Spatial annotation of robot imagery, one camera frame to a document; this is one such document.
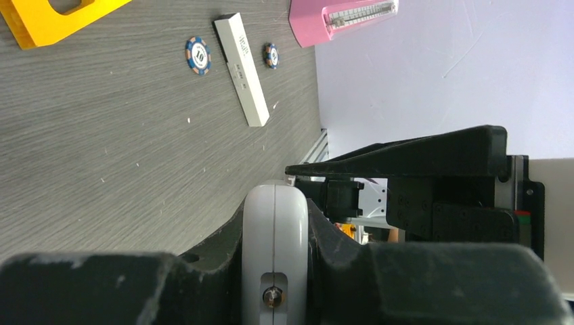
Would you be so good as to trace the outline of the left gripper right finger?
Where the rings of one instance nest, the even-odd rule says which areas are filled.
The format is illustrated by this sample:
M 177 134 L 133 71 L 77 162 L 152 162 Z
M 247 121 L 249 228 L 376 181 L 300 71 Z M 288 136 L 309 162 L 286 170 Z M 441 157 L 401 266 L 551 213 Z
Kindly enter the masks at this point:
M 309 212 L 308 324 L 572 324 L 542 260 L 517 244 L 360 244 Z

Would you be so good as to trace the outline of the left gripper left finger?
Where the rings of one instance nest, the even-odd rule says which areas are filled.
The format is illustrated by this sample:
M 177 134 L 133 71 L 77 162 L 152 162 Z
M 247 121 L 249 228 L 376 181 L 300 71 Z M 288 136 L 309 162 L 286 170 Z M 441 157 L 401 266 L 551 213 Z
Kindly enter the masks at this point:
M 1 264 L 2 324 L 239 324 L 243 210 L 180 255 L 25 253 Z

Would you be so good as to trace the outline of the white remote battery cover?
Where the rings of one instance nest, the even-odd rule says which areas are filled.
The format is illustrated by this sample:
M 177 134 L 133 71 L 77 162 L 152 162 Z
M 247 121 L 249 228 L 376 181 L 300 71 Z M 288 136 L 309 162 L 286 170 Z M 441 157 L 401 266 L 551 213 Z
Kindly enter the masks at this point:
M 269 111 L 253 60 L 240 13 L 226 14 L 214 21 L 246 122 L 263 127 Z

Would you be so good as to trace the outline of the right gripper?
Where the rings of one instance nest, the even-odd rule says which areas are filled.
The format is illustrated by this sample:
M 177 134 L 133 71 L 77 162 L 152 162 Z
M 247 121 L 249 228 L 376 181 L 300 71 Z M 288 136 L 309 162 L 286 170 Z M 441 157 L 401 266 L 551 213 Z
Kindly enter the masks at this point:
M 507 136 L 503 127 L 483 125 L 372 144 L 325 162 L 287 166 L 285 173 L 390 178 L 387 222 L 401 241 L 515 243 L 543 259 L 545 186 L 530 180 L 528 156 L 507 158 Z M 331 222 L 363 215 L 361 182 L 296 179 L 296 187 Z

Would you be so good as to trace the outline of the white remote control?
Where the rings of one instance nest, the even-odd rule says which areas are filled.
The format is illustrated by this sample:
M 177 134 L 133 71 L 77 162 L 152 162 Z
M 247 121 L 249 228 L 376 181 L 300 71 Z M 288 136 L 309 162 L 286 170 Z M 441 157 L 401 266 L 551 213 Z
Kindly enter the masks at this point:
M 242 324 L 304 324 L 309 212 L 305 195 L 284 181 L 254 187 L 244 200 Z

